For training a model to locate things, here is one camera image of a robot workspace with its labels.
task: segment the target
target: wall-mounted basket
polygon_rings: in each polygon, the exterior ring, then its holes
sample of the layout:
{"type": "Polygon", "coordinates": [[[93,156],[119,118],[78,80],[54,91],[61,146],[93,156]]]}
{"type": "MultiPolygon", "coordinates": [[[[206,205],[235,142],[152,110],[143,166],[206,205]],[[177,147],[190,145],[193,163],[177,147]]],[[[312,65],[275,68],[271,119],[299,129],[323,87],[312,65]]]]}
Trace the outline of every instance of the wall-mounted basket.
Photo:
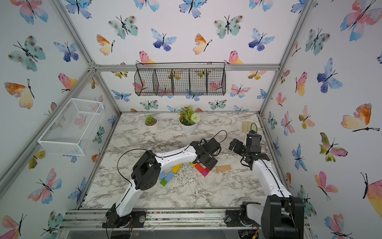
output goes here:
{"type": "Polygon", "coordinates": [[[187,96],[225,94],[225,63],[186,62],[136,64],[138,96],[187,96]]]}

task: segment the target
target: butterfly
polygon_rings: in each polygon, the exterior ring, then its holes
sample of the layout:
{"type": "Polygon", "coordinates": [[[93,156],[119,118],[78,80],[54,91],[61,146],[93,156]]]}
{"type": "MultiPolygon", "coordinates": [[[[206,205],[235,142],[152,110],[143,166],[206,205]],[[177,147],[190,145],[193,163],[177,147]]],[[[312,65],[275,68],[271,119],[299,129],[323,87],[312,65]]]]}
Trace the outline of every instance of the butterfly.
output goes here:
{"type": "Polygon", "coordinates": [[[183,2],[185,3],[179,5],[180,12],[185,13],[189,9],[188,14],[192,12],[194,18],[198,18],[200,17],[200,12],[197,8],[203,6],[207,0],[183,0],[183,2]]]}
{"type": "Polygon", "coordinates": [[[204,52],[208,46],[212,42],[210,40],[208,43],[205,41],[205,39],[198,33],[195,37],[195,42],[197,44],[197,47],[193,48],[193,51],[195,52],[195,55],[199,55],[200,53],[204,52]]]}
{"type": "Polygon", "coordinates": [[[40,8],[42,1],[39,0],[10,0],[15,6],[20,6],[20,15],[27,23],[34,24],[34,18],[39,17],[44,22],[48,21],[48,14],[40,8]]]}
{"type": "Polygon", "coordinates": [[[66,89],[62,89],[61,93],[64,93],[65,91],[70,91],[73,89],[73,87],[77,84],[77,79],[71,79],[68,76],[66,76],[63,73],[60,73],[58,75],[58,78],[60,79],[61,83],[65,86],[66,89]]]}
{"type": "Polygon", "coordinates": [[[343,230],[343,215],[340,213],[339,215],[337,214],[334,214],[333,215],[333,219],[334,221],[330,218],[330,217],[326,217],[324,220],[325,220],[325,226],[327,226],[330,230],[332,230],[334,234],[334,236],[332,237],[332,239],[344,239],[344,237],[348,237],[348,238],[351,238],[349,237],[350,234],[344,234],[342,233],[342,230],[343,230]]]}
{"type": "Polygon", "coordinates": [[[266,70],[250,71],[249,73],[251,73],[251,74],[248,76],[248,79],[255,78],[256,80],[259,80],[259,79],[261,79],[261,75],[264,75],[265,73],[267,73],[267,71],[266,70]]]}
{"type": "Polygon", "coordinates": [[[281,105],[281,108],[283,107],[282,103],[284,103],[284,101],[286,101],[286,100],[287,100],[286,96],[284,96],[281,99],[281,92],[278,94],[278,97],[276,98],[277,104],[281,105]]]}
{"type": "Polygon", "coordinates": [[[74,53],[75,51],[77,51],[74,43],[72,43],[70,46],[68,46],[68,43],[64,43],[65,45],[63,45],[58,42],[53,42],[53,44],[58,48],[60,52],[64,53],[64,61],[70,62],[70,57],[72,57],[73,60],[78,60],[78,54],[74,53]]]}
{"type": "Polygon", "coordinates": [[[135,6],[139,9],[142,9],[143,4],[149,4],[149,7],[152,11],[156,11],[159,8],[159,3],[157,0],[134,0],[135,6]]]}
{"type": "Polygon", "coordinates": [[[60,226],[63,220],[63,215],[59,213],[56,216],[56,211],[53,210],[49,215],[48,229],[43,229],[45,231],[44,233],[48,232],[43,239],[55,239],[58,235],[58,233],[55,232],[58,231],[58,228],[56,227],[60,226]]]}
{"type": "Polygon", "coordinates": [[[216,102],[208,102],[212,110],[216,110],[218,108],[224,109],[225,103],[227,100],[222,100],[222,101],[216,101],[216,102]]]}
{"type": "Polygon", "coordinates": [[[252,38],[254,39],[252,42],[248,43],[248,46],[250,48],[254,48],[255,46],[257,46],[257,50],[258,51],[262,51],[264,50],[265,46],[264,44],[268,44],[268,43],[271,43],[276,37],[272,36],[272,37],[264,37],[266,35],[266,33],[260,35],[259,31],[254,28],[252,30],[252,38]]]}
{"type": "Polygon", "coordinates": [[[86,186],[86,177],[83,177],[82,178],[82,182],[81,182],[81,186],[78,186],[76,187],[76,191],[73,192],[72,194],[70,194],[68,196],[68,199],[75,199],[77,198],[77,203],[79,202],[79,198],[81,197],[81,194],[83,193],[84,189],[85,189],[85,186],[86,186]]]}
{"type": "Polygon", "coordinates": [[[316,31],[313,29],[309,31],[309,39],[306,41],[306,48],[305,48],[306,52],[309,51],[310,49],[314,49],[313,50],[314,55],[317,55],[318,53],[320,53],[320,51],[324,47],[323,42],[327,42],[330,39],[329,33],[323,33],[320,35],[321,31],[322,31],[322,28],[321,30],[318,29],[318,33],[315,38],[314,36],[316,35],[316,31]]]}
{"type": "Polygon", "coordinates": [[[230,65],[240,65],[240,64],[243,63],[243,62],[239,59],[238,52],[235,51],[235,50],[231,51],[229,61],[226,61],[226,60],[224,60],[224,61],[225,61],[226,63],[230,64],[230,65]]]}
{"type": "Polygon", "coordinates": [[[39,46],[36,46],[36,39],[34,36],[28,36],[25,40],[23,48],[20,42],[17,41],[19,46],[14,45],[15,47],[20,48],[23,52],[16,50],[8,54],[8,59],[14,62],[20,62],[21,66],[27,70],[37,71],[37,66],[35,62],[38,62],[36,59],[45,60],[45,53],[43,49],[39,46]]]}
{"type": "Polygon", "coordinates": [[[268,123],[270,124],[271,129],[274,129],[277,125],[277,121],[274,118],[275,116],[269,112],[268,123]]]}
{"type": "Polygon", "coordinates": [[[288,136],[289,133],[294,133],[295,129],[290,125],[290,122],[292,122],[292,118],[289,121],[289,112],[287,111],[284,115],[284,118],[281,120],[281,126],[284,126],[284,135],[288,136]]]}
{"type": "Polygon", "coordinates": [[[339,89],[342,87],[342,83],[336,80],[334,77],[335,70],[333,71],[333,59],[329,58],[328,63],[324,67],[325,73],[318,73],[317,74],[317,81],[320,83],[322,82],[321,85],[321,92],[326,93],[328,92],[328,85],[332,89],[339,89]]]}
{"type": "Polygon", "coordinates": [[[243,20],[243,16],[237,16],[232,18],[230,21],[230,16],[228,16],[228,19],[224,16],[225,21],[223,20],[215,20],[214,25],[217,27],[216,33],[219,36],[220,39],[223,39],[225,34],[228,31],[228,34],[231,32],[232,35],[236,36],[239,33],[240,30],[240,23],[243,20]]]}
{"type": "Polygon", "coordinates": [[[340,26],[341,31],[349,27],[349,30],[353,28],[350,33],[350,41],[356,41],[363,36],[365,23],[366,25],[374,25],[382,18],[382,8],[369,10],[375,1],[371,0],[367,7],[365,7],[366,0],[356,0],[353,3],[352,8],[356,12],[346,15],[340,26]]]}
{"type": "Polygon", "coordinates": [[[149,111],[150,108],[157,109],[158,108],[158,101],[147,101],[146,102],[140,102],[140,104],[147,110],[149,111]]]}
{"type": "Polygon", "coordinates": [[[38,151],[29,161],[29,169],[34,169],[37,166],[37,159],[45,158],[45,151],[38,151]]]}
{"type": "Polygon", "coordinates": [[[238,106],[233,106],[233,109],[234,109],[235,111],[249,111],[249,109],[239,108],[238,106]]]}
{"type": "Polygon", "coordinates": [[[283,75],[281,76],[281,83],[285,82],[285,78],[289,75],[290,70],[285,69],[283,75]]]}
{"type": "Polygon", "coordinates": [[[333,143],[330,144],[329,143],[329,139],[328,137],[326,136],[326,134],[324,133],[320,133],[321,134],[321,137],[322,137],[322,144],[320,144],[320,154],[324,154],[326,155],[325,156],[325,160],[327,162],[330,162],[330,161],[333,161],[335,162],[335,156],[342,156],[342,157],[345,157],[346,155],[348,155],[348,152],[343,149],[343,148],[340,148],[340,147],[333,147],[334,145],[337,145],[334,144],[334,141],[335,141],[335,138],[333,140],[333,143]]]}
{"type": "Polygon", "coordinates": [[[45,204],[49,204],[53,198],[52,193],[53,190],[61,188],[62,180],[57,179],[55,180],[57,174],[54,171],[54,168],[52,168],[48,174],[46,183],[43,183],[40,179],[40,182],[38,184],[42,184],[43,187],[33,191],[28,198],[33,199],[33,201],[37,202],[41,196],[41,202],[45,204]]]}
{"type": "Polygon", "coordinates": [[[176,36],[173,36],[173,37],[167,37],[165,38],[165,35],[163,35],[162,33],[162,36],[156,31],[154,30],[153,28],[151,28],[151,32],[152,32],[152,37],[154,37],[157,41],[153,43],[154,47],[156,48],[160,48],[162,45],[163,45],[163,49],[165,51],[170,51],[171,50],[171,47],[169,46],[169,44],[173,44],[175,41],[176,41],[176,36]]]}
{"type": "Polygon", "coordinates": [[[250,87],[246,87],[246,88],[242,88],[243,85],[240,85],[240,87],[237,87],[237,85],[232,85],[232,92],[230,93],[230,96],[231,97],[234,97],[234,96],[239,96],[239,98],[243,98],[245,96],[244,92],[248,92],[251,88],[250,87]]]}
{"type": "Polygon", "coordinates": [[[263,89],[260,89],[260,94],[261,95],[257,96],[258,99],[264,99],[267,96],[267,93],[263,89]]]}
{"type": "Polygon", "coordinates": [[[318,184],[318,187],[325,193],[326,195],[326,200],[329,201],[330,197],[326,192],[338,192],[338,188],[333,185],[328,185],[326,186],[326,173],[325,172],[320,172],[319,175],[315,175],[314,178],[316,179],[316,183],[318,184]]]}
{"type": "Polygon", "coordinates": [[[34,95],[29,85],[29,79],[27,79],[28,89],[24,85],[19,85],[16,83],[5,82],[5,89],[10,95],[14,95],[16,98],[21,97],[19,101],[20,107],[27,109],[32,108],[34,95]]]}
{"type": "Polygon", "coordinates": [[[342,118],[341,125],[344,128],[354,129],[353,132],[360,130],[376,130],[379,131],[379,128],[369,128],[371,117],[371,104],[363,104],[356,108],[356,112],[353,113],[353,116],[344,115],[342,118]]]}
{"type": "Polygon", "coordinates": [[[304,72],[301,76],[300,79],[297,80],[297,77],[295,78],[296,80],[296,91],[300,96],[304,96],[305,94],[305,83],[306,79],[308,77],[308,73],[304,72]]]}
{"type": "Polygon", "coordinates": [[[297,192],[297,196],[301,198],[301,200],[304,202],[304,212],[306,216],[317,216],[317,212],[314,209],[313,205],[308,201],[310,198],[308,198],[308,194],[306,194],[305,197],[305,190],[302,185],[300,185],[300,190],[297,192]]]}
{"type": "Polygon", "coordinates": [[[92,0],[66,0],[69,4],[66,5],[66,9],[70,13],[81,13],[86,19],[92,17],[92,15],[86,11],[87,7],[92,3],[92,0]]]}
{"type": "Polygon", "coordinates": [[[115,96],[114,96],[114,98],[115,99],[123,99],[124,101],[130,101],[129,100],[129,96],[131,95],[131,94],[124,94],[123,92],[122,93],[119,93],[119,92],[117,92],[117,91],[115,91],[115,90],[112,90],[112,92],[115,94],[115,96]]]}
{"type": "Polygon", "coordinates": [[[24,214],[21,215],[19,223],[15,222],[10,216],[6,215],[1,219],[4,228],[12,228],[10,231],[0,236],[0,239],[18,239],[21,236],[21,223],[23,222],[24,214]]]}
{"type": "Polygon", "coordinates": [[[249,7],[253,9],[261,2],[264,11],[267,11],[273,6],[273,0],[249,0],[249,7]]]}

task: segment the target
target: marble tabletop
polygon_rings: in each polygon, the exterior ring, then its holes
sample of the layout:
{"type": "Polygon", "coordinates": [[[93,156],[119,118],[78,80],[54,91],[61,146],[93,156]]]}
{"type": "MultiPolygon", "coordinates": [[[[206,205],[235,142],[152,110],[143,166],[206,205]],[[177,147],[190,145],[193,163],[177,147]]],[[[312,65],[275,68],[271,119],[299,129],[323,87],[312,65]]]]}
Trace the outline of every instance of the marble tabletop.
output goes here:
{"type": "MultiPolygon", "coordinates": [[[[82,209],[110,208],[124,193],[129,182],[117,172],[118,158],[126,151],[144,148],[157,153],[168,152],[187,146],[192,141],[210,139],[220,130],[226,130],[227,138],[221,143],[222,151],[215,158],[216,166],[231,165],[232,171],[216,172],[216,168],[203,177],[190,163],[183,164],[178,173],[166,186],[157,184],[144,191],[134,208],[203,208],[237,207],[242,201],[260,202],[264,205],[266,196],[253,171],[240,164],[241,157],[228,150],[233,138],[244,141],[241,132],[242,121],[252,121],[260,128],[254,112],[199,112],[201,121],[195,133],[187,135],[181,130],[176,113],[126,113],[114,131],[108,148],[87,192],[82,209]],[[146,130],[144,119],[149,116],[158,119],[155,133],[146,130]]],[[[272,160],[261,129],[262,152],[272,160]]],[[[221,132],[215,138],[223,140],[221,132]]],[[[120,172],[130,179],[132,168],[144,151],[135,150],[125,154],[120,162],[120,172]]]]}

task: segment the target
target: blue butterfly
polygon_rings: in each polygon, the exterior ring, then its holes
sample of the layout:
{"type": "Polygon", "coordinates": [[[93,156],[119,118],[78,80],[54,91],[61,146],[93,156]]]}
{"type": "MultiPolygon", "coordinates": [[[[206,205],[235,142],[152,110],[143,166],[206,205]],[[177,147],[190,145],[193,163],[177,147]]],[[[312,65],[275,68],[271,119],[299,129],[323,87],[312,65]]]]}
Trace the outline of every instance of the blue butterfly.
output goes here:
{"type": "Polygon", "coordinates": [[[257,96],[258,99],[264,99],[267,96],[267,93],[263,89],[260,89],[260,93],[261,95],[257,96]]]}
{"type": "Polygon", "coordinates": [[[296,160],[296,162],[295,162],[296,169],[299,169],[301,166],[301,168],[303,168],[305,171],[307,171],[305,164],[302,161],[303,157],[301,157],[301,146],[300,146],[300,144],[298,144],[297,152],[295,150],[292,151],[292,155],[293,155],[293,157],[295,157],[295,160],[296,160]]]}
{"type": "Polygon", "coordinates": [[[78,54],[74,53],[75,51],[77,51],[74,43],[72,43],[69,47],[68,43],[64,43],[65,45],[63,45],[58,42],[53,42],[53,44],[58,48],[60,52],[64,53],[64,61],[70,62],[70,57],[72,57],[73,60],[78,60],[78,54]]]}
{"type": "Polygon", "coordinates": [[[114,90],[112,90],[112,92],[115,94],[115,96],[114,96],[114,98],[115,99],[123,99],[124,101],[130,101],[129,100],[129,96],[131,95],[131,94],[124,94],[123,92],[122,93],[119,93],[119,92],[117,92],[117,91],[114,91],[114,90]]]}
{"type": "Polygon", "coordinates": [[[66,0],[68,5],[66,5],[66,9],[70,13],[81,13],[86,19],[89,19],[92,17],[92,15],[86,11],[87,7],[92,3],[92,0],[66,0]]]}
{"type": "Polygon", "coordinates": [[[272,36],[272,37],[264,37],[266,35],[266,33],[265,34],[263,33],[262,35],[260,35],[259,31],[256,28],[254,28],[252,30],[252,32],[253,32],[252,38],[254,40],[252,42],[248,43],[248,46],[250,48],[254,48],[255,46],[257,46],[257,50],[258,51],[264,50],[264,48],[265,48],[264,44],[268,44],[268,43],[272,42],[275,39],[274,36],[272,36]]]}
{"type": "Polygon", "coordinates": [[[165,38],[165,35],[163,35],[163,37],[159,34],[159,32],[157,32],[156,30],[152,29],[151,28],[151,32],[152,32],[152,37],[154,37],[157,41],[153,43],[154,47],[156,48],[160,48],[162,45],[163,45],[163,49],[165,49],[165,51],[170,51],[171,50],[171,47],[169,46],[169,44],[173,44],[175,41],[176,41],[176,36],[173,36],[173,37],[167,37],[165,38]]]}
{"type": "Polygon", "coordinates": [[[332,58],[329,58],[328,63],[326,64],[324,69],[325,69],[325,73],[318,73],[317,74],[317,81],[322,82],[321,92],[322,93],[328,92],[328,85],[332,89],[341,88],[342,83],[332,77],[335,74],[338,74],[338,73],[334,73],[335,70],[333,71],[333,59],[332,58]]]}
{"type": "Polygon", "coordinates": [[[180,12],[185,13],[190,8],[188,13],[192,12],[194,18],[198,18],[200,17],[200,12],[197,8],[200,8],[200,6],[205,4],[207,0],[183,0],[183,2],[185,3],[179,5],[180,12]]]}
{"type": "Polygon", "coordinates": [[[81,194],[84,192],[85,186],[86,186],[86,177],[84,177],[82,179],[81,186],[77,185],[77,188],[76,188],[77,190],[75,192],[73,192],[72,194],[70,194],[68,196],[68,199],[73,200],[73,199],[77,198],[77,203],[78,203],[79,198],[81,197],[81,194]]]}

